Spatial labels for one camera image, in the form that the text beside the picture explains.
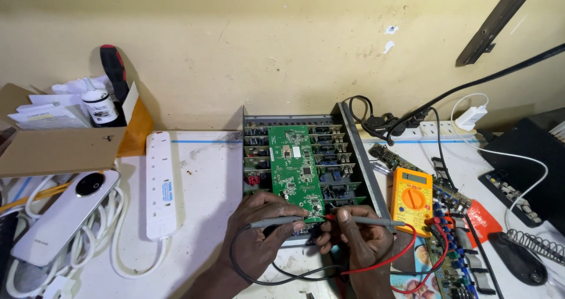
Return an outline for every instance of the white smartphone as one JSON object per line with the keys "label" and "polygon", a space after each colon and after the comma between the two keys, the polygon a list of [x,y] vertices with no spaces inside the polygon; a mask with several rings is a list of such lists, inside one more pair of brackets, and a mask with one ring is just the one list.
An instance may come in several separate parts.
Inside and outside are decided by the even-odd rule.
{"label": "white smartphone", "polygon": [[35,266],[47,266],[66,249],[74,234],[95,212],[119,179],[120,173],[113,170],[79,174],[18,240],[12,248],[12,256]]}

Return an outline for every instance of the red and black screwdriver handle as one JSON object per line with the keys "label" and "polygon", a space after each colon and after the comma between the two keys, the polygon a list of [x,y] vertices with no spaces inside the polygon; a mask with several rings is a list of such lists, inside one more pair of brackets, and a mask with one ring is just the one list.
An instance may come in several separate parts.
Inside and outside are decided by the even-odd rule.
{"label": "red and black screwdriver handle", "polygon": [[100,60],[104,72],[109,78],[114,88],[116,99],[124,103],[128,95],[128,82],[125,80],[125,67],[120,53],[116,47],[110,44],[104,44],[100,47]]}

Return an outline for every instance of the cardboard box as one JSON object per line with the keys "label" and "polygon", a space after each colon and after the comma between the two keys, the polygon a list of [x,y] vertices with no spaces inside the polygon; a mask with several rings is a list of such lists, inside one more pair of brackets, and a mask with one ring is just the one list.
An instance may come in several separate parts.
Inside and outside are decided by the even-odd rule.
{"label": "cardboard box", "polygon": [[0,178],[107,170],[116,157],[145,155],[153,121],[135,82],[122,106],[127,127],[20,130],[7,115],[31,94],[14,84],[0,89],[0,120],[18,129],[0,157]]}

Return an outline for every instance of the grey probe handle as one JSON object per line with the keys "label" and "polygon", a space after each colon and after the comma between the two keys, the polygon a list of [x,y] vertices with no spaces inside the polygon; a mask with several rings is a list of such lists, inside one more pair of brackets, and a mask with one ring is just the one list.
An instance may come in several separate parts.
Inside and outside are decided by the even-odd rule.
{"label": "grey probe handle", "polygon": [[352,216],[353,222],[379,226],[404,226],[404,222],[389,219],[374,219],[372,217]]}
{"label": "grey probe handle", "polygon": [[302,220],[304,217],[300,216],[280,216],[275,217],[273,219],[264,219],[259,220],[257,222],[250,223],[250,228],[259,228],[259,227],[269,227],[271,225],[281,225],[286,223],[296,222],[298,220]]}

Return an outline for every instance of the metal spring coil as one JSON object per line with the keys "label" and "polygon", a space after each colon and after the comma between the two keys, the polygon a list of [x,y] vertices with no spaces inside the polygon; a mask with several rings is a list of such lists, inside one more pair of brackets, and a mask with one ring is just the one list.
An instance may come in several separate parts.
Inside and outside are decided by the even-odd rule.
{"label": "metal spring coil", "polygon": [[513,229],[506,232],[506,238],[514,244],[565,266],[565,247],[563,245]]}

